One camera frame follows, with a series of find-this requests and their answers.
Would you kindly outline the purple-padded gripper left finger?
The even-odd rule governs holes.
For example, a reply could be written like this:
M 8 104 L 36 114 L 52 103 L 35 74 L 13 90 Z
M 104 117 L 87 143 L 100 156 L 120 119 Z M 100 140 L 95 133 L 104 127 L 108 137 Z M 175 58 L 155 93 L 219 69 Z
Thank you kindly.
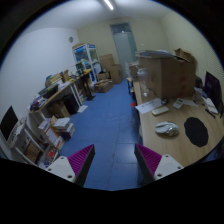
M 83 186 L 94 156 L 95 147 L 91 144 L 68 157 L 60 156 L 47 168 L 47 171 Z

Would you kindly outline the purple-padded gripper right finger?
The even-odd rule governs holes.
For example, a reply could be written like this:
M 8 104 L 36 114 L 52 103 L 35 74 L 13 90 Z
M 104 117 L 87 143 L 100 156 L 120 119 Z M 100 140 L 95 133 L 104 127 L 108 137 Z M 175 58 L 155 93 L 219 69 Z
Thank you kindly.
M 152 183 L 183 169 L 183 166 L 169 154 L 160 155 L 140 144 L 135 145 L 134 154 L 138 161 L 144 184 Z

